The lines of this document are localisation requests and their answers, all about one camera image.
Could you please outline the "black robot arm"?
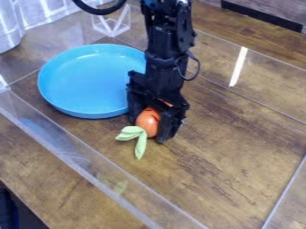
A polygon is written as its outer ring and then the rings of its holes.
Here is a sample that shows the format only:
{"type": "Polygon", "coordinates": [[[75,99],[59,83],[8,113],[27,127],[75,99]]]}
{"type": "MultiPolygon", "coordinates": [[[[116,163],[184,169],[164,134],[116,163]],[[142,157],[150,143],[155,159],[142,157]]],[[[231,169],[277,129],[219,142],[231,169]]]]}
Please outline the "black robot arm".
{"type": "Polygon", "coordinates": [[[191,0],[142,0],[142,14],[148,38],[144,72],[128,72],[128,118],[136,121],[146,107],[160,114],[155,140],[175,137],[186,119],[188,102],[180,94],[187,77],[188,49],[196,32],[191,22],[191,0]]]}

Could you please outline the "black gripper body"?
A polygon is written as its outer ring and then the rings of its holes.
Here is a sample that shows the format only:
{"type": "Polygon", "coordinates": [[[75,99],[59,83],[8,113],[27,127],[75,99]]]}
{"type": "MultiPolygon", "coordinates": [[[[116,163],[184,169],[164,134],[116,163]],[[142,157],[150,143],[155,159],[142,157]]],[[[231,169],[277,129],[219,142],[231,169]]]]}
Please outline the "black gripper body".
{"type": "Polygon", "coordinates": [[[187,55],[172,58],[159,58],[144,53],[144,73],[130,71],[127,92],[131,90],[146,96],[147,106],[163,106],[163,102],[172,107],[188,110],[188,103],[182,96],[187,72],[187,55]]]}

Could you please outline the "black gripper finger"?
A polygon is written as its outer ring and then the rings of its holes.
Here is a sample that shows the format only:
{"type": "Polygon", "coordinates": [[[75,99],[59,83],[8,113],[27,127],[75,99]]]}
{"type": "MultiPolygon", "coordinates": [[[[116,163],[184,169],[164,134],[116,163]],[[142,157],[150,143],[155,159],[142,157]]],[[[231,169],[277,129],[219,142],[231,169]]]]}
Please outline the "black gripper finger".
{"type": "Polygon", "coordinates": [[[139,114],[147,107],[146,96],[130,90],[127,92],[127,99],[128,99],[128,119],[131,123],[135,123],[139,114]]]}
{"type": "Polygon", "coordinates": [[[158,143],[164,143],[175,137],[178,129],[186,119],[187,110],[182,107],[159,106],[158,112],[160,114],[160,120],[155,140],[158,143]]]}

